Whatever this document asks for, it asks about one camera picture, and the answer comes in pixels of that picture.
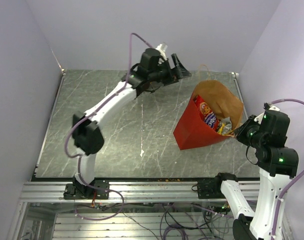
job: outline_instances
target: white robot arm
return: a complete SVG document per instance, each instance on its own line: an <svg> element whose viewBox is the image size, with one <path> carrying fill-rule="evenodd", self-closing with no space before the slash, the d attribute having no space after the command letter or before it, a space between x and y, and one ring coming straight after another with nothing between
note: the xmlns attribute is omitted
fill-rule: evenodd
<svg viewBox="0 0 304 240"><path fill-rule="evenodd" d="M82 157L80 172L83 180L90 184L94 181L94 165L97 152L103 147L104 138L101 130L112 116L123 108L130 101L136 99L144 91L147 91L151 82L158 82L164 86L177 83L180 79L188 78L188 72L178 60L176 54L172 54L174 67L170 68L169 60L166 58L165 43L159 44L156 48L147 48L142 54L140 63L135 64L129 73L127 85L124 88L126 76L117 84L115 89L94 107L85 112L77 112L73 116L73 126L88 117L72 133L77 153ZM96 112L112 95L101 109ZM79 192L85 197L93 192L88 189L79 177L79 172L74 175L73 183Z"/></svg>
<svg viewBox="0 0 304 240"><path fill-rule="evenodd" d="M276 204L282 189L296 176L298 155L284 147L289 118L280 109L271 106L259 116L250 119L237 131L236 139L256 149L260 167L260 191L254 212L236 179L223 178L221 192L226 197L235 221L235 240L269 240L274 222ZM278 215L276 240L282 240L282 220L285 198Z"/></svg>

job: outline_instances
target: candy wrapper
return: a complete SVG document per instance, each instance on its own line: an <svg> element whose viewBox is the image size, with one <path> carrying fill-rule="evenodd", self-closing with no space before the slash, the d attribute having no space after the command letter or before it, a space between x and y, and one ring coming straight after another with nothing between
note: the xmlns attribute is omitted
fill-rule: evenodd
<svg viewBox="0 0 304 240"><path fill-rule="evenodd" d="M202 97L197 95L194 102L204 123L206 123L213 130L219 129L220 121L217 119L216 115L205 103Z"/></svg>
<svg viewBox="0 0 304 240"><path fill-rule="evenodd" d="M215 130L220 135L226 135L231 131L232 123L229 117L222 120L218 119L212 109L199 95L195 97L194 103L199 111L201 120L211 129Z"/></svg>
<svg viewBox="0 0 304 240"><path fill-rule="evenodd" d="M232 123L229 117L220 120L220 126L216 129L216 132L220 135L226 135L232 130Z"/></svg>

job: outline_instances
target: wall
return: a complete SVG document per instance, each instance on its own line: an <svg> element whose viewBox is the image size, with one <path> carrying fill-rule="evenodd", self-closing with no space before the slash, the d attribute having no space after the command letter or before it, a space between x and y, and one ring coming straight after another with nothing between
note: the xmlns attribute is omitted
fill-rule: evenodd
<svg viewBox="0 0 304 240"><path fill-rule="evenodd" d="M304 0L282 0L240 72L240 88L250 114L282 98L304 101ZM287 146L298 151L304 169L304 106L280 103L291 118ZM304 240L304 177L290 189L286 212L295 239Z"/></svg>
<svg viewBox="0 0 304 240"><path fill-rule="evenodd" d="M0 0L0 240L33 173L61 70L24 0Z"/></svg>
<svg viewBox="0 0 304 240"><path fill-rule="evenodd" d="M27 0L64 69L127 68L131 32L195 70L239 72L280 0ZM134 41L134 62L145 45Z"/></svg>

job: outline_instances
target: table surface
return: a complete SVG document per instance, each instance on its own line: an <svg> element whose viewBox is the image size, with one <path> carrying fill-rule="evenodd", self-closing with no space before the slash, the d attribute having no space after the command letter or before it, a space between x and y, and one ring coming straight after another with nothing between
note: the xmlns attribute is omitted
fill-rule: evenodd
<svg viewBox="0 0 304 240"><path fill-rule="evenodd" d="M101 101L124 74L125 71L118 70L67 70L39 158L38 178L74 175L77 160L69 159L63 150L72 115ZM102 130L105 145L97 154L96 176L198 178L229 172L238 177L258 177L259 168L246 159L246 146L234 138L211 146L179 150L173 131L194 87L207 79L206 71L200 75L199 78L197 72L192 72L190 78L179 83L161 87L154 93L145 92L118 112ZM211 79L219 80L239 96L231 73L211 72ZM75 152L73 140L68 148ZM254 152L248 155L255 162Z"/></svg>

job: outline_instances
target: red bag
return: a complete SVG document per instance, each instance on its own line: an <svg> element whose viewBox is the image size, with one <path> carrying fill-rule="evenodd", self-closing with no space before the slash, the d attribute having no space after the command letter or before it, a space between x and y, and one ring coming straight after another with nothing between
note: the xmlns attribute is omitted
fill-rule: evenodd
<svg viewBox="0 0 304 240"><path fill-rule="evenodd" d="M217 80L201 81L194 88L188 105L173 132L180 150L192 149L216 144L228 138L220 135L204 123L194 103L200 95L219 119L230 117L232 129L239 126L243 103Z"/></svg>

